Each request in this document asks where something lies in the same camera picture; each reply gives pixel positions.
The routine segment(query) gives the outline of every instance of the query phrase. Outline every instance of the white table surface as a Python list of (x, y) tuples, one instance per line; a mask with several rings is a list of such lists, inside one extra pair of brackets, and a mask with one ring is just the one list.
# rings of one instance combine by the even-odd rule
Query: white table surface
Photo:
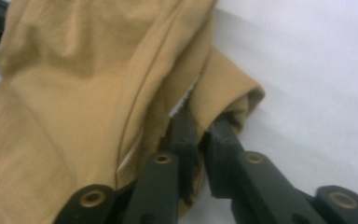
[[(224, 0), (217, 8), (214, 44), (267, 93), (240, 134), (244, 147), (309, 194), (326, 185), (358, 192), (358, 0)], [(180, 223), (235, 221), (229, 201), (205, 186)]]

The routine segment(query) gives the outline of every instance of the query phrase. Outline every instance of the circular rivet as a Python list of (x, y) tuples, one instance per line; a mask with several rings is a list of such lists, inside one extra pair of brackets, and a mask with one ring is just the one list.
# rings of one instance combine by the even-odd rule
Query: circular rivet
[(256, 155), (256, 154), (248, 154), (248, 155), (246, 155), (245, 159), (248, 162), (253, 163), (253, 164), (261, 163), (264, 160), (261, 156)]
[(155, 158), (155, 162), (159, 164), (170, 163), (172, 158), (168, 155), (159, 155)]
[(80, 198), (79, 202), (80, 205), (82, 205), (83, 207), (95, 207), (103, 203), (105, 199), (106, 199), (105, 193), (101, 190), (96, 189), (85, 193)]
[(332, 192), (328, 195), (331, 201), (340, 207), (347, 209), (355, 209), (358, 207), (358, 203), (348, 194), (342, 192)]

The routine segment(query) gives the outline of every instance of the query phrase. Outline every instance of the fabric fold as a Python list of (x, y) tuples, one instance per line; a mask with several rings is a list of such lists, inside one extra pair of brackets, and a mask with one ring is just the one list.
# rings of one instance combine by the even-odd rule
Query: fabric fold
[(199, 138), (223, 112), (241, 127), (264, 93), (212, 47), (213, 6), (10, 4), (0, 44), (0, 223), (51, 223), (78, 189), (136, 179), (195, 79), (188, 106)]

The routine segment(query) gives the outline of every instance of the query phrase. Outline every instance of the black mechanical arm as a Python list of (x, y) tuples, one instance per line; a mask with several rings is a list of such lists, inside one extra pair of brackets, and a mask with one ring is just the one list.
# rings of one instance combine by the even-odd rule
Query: black mechanical arm
[(265, 155), (243, 150), (225, 116), (200, 145), (195, 136), (190, 112), (179, 111), (136, 182), (119, 191), (98, 185), (81, 189), (55, 223), (177, 223), (179, 199), (194, 194), (200, 148), (212, 194), (231, 199), (238, 224), (358, 224), (358, 194), (327, 186), (312, 197), (295, 189)]

